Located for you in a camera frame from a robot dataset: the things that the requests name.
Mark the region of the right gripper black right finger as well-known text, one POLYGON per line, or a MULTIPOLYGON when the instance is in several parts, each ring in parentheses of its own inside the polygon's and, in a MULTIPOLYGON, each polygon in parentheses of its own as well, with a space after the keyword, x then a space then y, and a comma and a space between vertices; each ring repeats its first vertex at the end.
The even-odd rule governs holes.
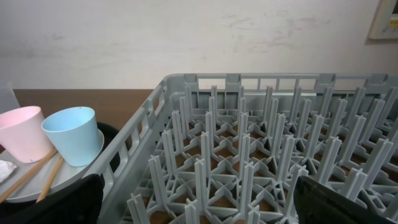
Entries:
POLYGON ((304 175, 295 184, 294 205, 299 224, 393 224, 304 175))

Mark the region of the white tissue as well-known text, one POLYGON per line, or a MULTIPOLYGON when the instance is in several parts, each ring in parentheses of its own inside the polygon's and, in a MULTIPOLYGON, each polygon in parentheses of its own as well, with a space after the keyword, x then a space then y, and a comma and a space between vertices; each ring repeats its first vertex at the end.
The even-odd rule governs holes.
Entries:
POLYGON ((0 160, 0 183, 4 182, 16 169, 17 166, 14 163, 0 160))

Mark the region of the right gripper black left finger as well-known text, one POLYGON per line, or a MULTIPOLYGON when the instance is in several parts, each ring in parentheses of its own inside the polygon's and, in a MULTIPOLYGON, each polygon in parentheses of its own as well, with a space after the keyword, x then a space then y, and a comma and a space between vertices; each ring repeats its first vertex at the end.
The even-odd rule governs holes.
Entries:
POLYGON ((103 199, 103 183, 88 175, 43 200, 1 203, 1 224, 96 223, 103 199))

